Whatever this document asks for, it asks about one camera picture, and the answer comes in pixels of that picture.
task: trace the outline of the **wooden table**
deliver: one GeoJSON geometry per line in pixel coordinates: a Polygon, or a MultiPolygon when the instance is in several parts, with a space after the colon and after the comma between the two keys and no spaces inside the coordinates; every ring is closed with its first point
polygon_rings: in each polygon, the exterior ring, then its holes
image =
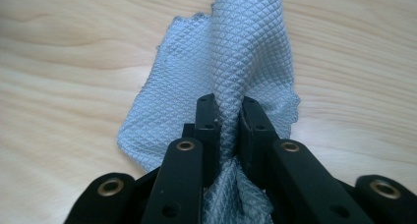
{"type": "MultiPolygon", "coordinates": [[[[0,222],[61,223],[96,177],[139,178],[116,135],[172,19],[214,0],[0,0],[0,222]]],[[[417,193],[417,0],[283,0],[292,137],[349,184],[417,193]]]]}

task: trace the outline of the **table surface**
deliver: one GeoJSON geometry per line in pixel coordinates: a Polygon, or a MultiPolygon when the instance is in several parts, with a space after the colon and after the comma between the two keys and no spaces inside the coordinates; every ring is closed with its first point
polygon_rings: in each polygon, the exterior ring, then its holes
{"type": "MultiPolygon", "coordinates": [[[[0,0],[0,222],[62,223],[96,177],[144,174],[116,135],[175,16],[214,0],[0,0]]],[[[292,138],[353,185],[417,193],[417,0],[283,0],[292,138]]]]}

